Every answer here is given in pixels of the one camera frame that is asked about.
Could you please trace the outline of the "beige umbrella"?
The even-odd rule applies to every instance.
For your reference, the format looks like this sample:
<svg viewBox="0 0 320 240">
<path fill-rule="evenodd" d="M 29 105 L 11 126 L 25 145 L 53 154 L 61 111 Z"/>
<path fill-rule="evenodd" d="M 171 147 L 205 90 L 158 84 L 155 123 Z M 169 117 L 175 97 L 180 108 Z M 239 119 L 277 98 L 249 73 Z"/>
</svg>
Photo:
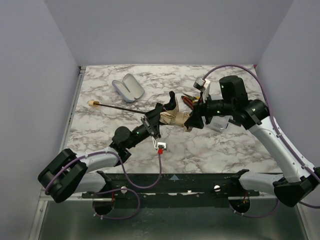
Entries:
<svg viewBox="0 0 320 240">
<path fill-rule="evenodd" d="M 181 127 L 185 132 L 191 132 L 192 127 L 185 126 L 185 122 L 189 119 L 190 114 L 188 112 L 180 111 L 176 94 L 173 91 L 169 92 L 169 97 L 170 97 L 169 102 L 162 106 L 159 123 L 162 125 Z M 112 109 L 137 113 L 137 114 L 144 114 L 144 115 L 147 114 L 147 112 L 143 112 L 140 110 L 133 110 L 133 109 L 123 108 L 118 106 L 102 104 L 99 101 L 95 101 L 95 100 L 89 100 L 87 104 L 90 107 L 106 107 L 106 108 L 112 108 Z"/>
</svg>

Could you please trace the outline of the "purple umbrella case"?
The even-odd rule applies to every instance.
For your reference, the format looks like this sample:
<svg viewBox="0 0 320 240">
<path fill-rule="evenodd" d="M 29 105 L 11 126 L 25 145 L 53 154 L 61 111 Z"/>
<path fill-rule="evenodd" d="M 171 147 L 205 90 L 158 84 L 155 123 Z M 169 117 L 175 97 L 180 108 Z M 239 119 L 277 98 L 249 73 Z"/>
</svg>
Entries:
<svg viewBox="0 0 320 240">
<path fill-rule="evenodd" d="M 145 89 L 130 73 L 122 81 L 113 80 L 111 84 L 127 103 L 133 103 L 145 94 Z"/>
</svg>

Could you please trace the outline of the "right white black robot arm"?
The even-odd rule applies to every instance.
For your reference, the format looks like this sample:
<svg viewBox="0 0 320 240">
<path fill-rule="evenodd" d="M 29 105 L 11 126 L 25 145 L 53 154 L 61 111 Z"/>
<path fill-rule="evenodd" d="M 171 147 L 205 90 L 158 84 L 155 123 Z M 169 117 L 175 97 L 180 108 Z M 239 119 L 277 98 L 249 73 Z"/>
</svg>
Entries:
<svg viewBox="0 0 320 240">
<path fill-rule="evenodd" d="M 200 90 L 200 98 L 193 105 L 185 127 L 203 129 L 214 116 L 233 117 L 262 143 L 282 171 L 272 175 L 244 169 L 234 176 L 236 185 L 244 190 L 274 195 L 284 205 L 294 207 L 319 185 L 320 169 L 308 160 L 298 161 L 299 152 L 276 125 L 267 105 L 259 99 L 248 98 L 240 77 L 223 77 L 219 85 L 222 98 L 214 100 L 209 94 L 209 81 L 199 78 L 194 82 L 194 88 Z"/>
</svg>

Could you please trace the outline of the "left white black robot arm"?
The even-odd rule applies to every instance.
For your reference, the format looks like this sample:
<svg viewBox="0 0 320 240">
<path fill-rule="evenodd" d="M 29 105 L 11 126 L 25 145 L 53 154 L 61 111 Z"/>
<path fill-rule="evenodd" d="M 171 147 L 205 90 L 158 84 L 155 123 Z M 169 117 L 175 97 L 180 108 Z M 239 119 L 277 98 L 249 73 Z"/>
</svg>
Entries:
<svg viewBox="0 0 320 240">
<path fill-rule="evenodd" d="M 111 144 L 103 150 L 77 156 L 71 149 L 62 150 L 37 177 L 45 188 L 45 194 L 61 203 L 77 192 L 88 192 L 89 188 L 81 184 L 84 176 L 92 171 L 107 167 L 116 167 L 130 156 L 129 149 L 147 139 L 160 138 L 160 116 L 163 105 L 157 103 L 153 110 L 141 118 L 142 125 L 129 130 L 120 126 L 115 130 Z"/>
</svg>

